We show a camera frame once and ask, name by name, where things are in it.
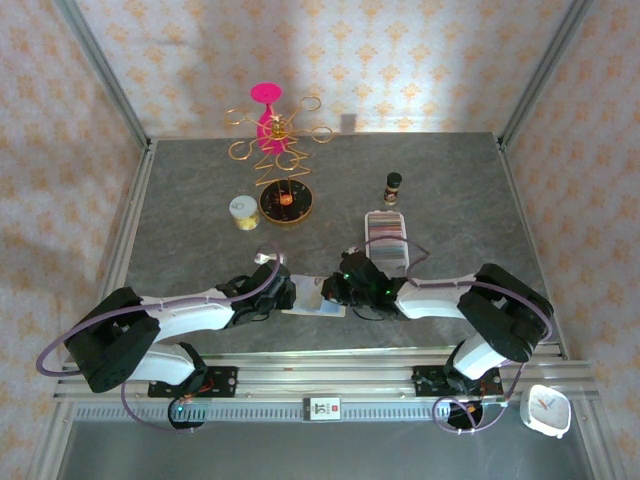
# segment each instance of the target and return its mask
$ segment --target bottle cap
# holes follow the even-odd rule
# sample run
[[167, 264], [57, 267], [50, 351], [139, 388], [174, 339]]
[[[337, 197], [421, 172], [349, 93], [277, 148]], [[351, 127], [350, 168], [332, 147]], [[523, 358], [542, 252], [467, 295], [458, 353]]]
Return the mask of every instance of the bottle cap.
[[398, 188], [402, 183], [402, 175], [398, 172], [391, 172], [387, 175], [387, 186], [389, 188]]

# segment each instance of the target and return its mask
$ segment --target metal bracket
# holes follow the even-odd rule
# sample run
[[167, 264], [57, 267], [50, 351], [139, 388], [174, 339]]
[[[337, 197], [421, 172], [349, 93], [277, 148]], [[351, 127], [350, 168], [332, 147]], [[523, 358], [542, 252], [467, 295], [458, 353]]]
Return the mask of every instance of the metal bracket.
[[[238, 384], [238, 367], [210, 366], [202, 382], [203, 390], [195, 398], [233, 398]], [[182, 395], [176, 385], [164, 382], [149, 384], [150, 398], [176, 398]]]

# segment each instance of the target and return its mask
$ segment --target spool of gold thread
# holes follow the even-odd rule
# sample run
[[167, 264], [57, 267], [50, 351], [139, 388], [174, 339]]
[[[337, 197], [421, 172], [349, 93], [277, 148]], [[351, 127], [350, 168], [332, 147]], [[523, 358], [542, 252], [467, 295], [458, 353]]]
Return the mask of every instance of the spool of gold thread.
[[249, 195], [240, 195], [231, 200], [229, 212], [240, 230], [253, 230], [260, 223], [258, 204]]

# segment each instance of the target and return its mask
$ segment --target small bottle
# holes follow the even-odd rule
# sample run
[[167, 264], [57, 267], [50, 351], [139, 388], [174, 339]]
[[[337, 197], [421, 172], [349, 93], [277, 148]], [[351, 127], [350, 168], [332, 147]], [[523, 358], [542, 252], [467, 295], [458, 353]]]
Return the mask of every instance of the small bottle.
[[387, 175], [387, 186], [384, 189], [384, 203], [395, 205], [398, 200], [398, 189], [402, 183], [402, 175], [398, 172], [391, 172]]

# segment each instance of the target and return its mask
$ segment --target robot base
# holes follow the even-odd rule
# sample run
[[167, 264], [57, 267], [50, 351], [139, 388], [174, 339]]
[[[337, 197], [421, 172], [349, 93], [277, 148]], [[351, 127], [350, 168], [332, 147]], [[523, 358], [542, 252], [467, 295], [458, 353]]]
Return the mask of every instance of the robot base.
[[[238, 384], [237, 367], [208, 367], [198, 398], [233, 398]], [[152, 382], [147, 392], [150, 398], [177, 398], [183, 395], [176, 385]]]
[[[452, 388], [447, 382], [444, 367], [440, 365], [418, 365], [413, 367], [413, 386], [416, 397], [456, 397], [460, 391]], [[502, 379], [498, 368], [490, 368], [469, 388], [469, 396], [485, 397], [502, 396]]]

